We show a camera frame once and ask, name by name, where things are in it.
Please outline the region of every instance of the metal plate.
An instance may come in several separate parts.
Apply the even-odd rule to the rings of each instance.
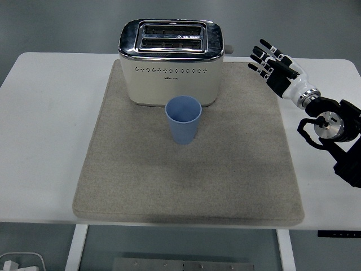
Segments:
[[[336,139],[344,132],[344,121],[340,116],[334,112],[323,112],[319,116],[325,118],[325,121],[328,123],[326,127],[320,127],[314,125],[315,132],[320,138],[325,139]]]
[[[253,264],[115,258],[113,271],[254,271]]]

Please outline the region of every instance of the toaster slot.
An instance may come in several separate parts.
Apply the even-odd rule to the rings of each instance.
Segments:
[[[145,25],[144,33],[199,36],[201,34],[201,27],[193,25]]]
[[[173,50],[173,49],[191,49],[202,50],[202,41],[198,39],[184,38],[144,38],[142,49],[154,50]]]

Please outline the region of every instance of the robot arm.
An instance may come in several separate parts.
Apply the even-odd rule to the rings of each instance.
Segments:
[[[303,119],[298,132],[307,143],[320,150],[327,150],[337,161],[333,167],[350,185],[361,187],[361,138],[348,152],[335,144],[354,140],[361,134],[361,110],[346,100],[321,97],[320,91],[308,81],[307,73],[290,56],[265,40],[260,43],[270,54],[255,46],[250,57],[260,67],[249,63],[248,67],[266,80],[266,84],[281,98],[290,99],[298,108],[315,119]],[[303,129],[314,125],[321,144],[314,142]]]

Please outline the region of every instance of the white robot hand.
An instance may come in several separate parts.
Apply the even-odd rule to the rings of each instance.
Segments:
[[[260,43],[269,49],[272,55],[255,46],[254,55],[250,57],[261,68],[251,63],[248,67],[259,73],[279,97],[290,99],[298,108],[305,109],[313,99],[321,96],[317,88],[309,83],[307,73],[293,58],[265,40],[260,40]]]

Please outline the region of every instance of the cup rim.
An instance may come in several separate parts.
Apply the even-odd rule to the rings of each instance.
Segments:
[[[191,98],[191,99],[195,100],[195,101],[197,102],[197,104],[199,105],[199,107],[200,107],[199,114],[198,114],[193,120],[190,120],[190,121],[178,121],[178,120],[174,120],[171,116],[168,115],[167,105],[169,104],[169,102],[170,102],[171,100],[173,100],[173,99],[175,99],[175,98],[179,98],[179,97]],[[197,119],[200,117],[200,115],[202,114],[202,105],[201,105],[201,103],[200,103],[196,98],[194,98],[193,96],[190,96],[190,95],[179,95],[179,96],[173,97],[172,99],[170,99],[170,100],[167,102],[167,104],[166,104],[165,107],[164,107],[164,111],[165,111],[165,114],[167,115],[167,117],[168,117],[169,119],[171,119],[172,121],[174,121],[175,123],[187,124],[187,123],[192,123],[192,122],[194,122],[195,120],[197,120]]]

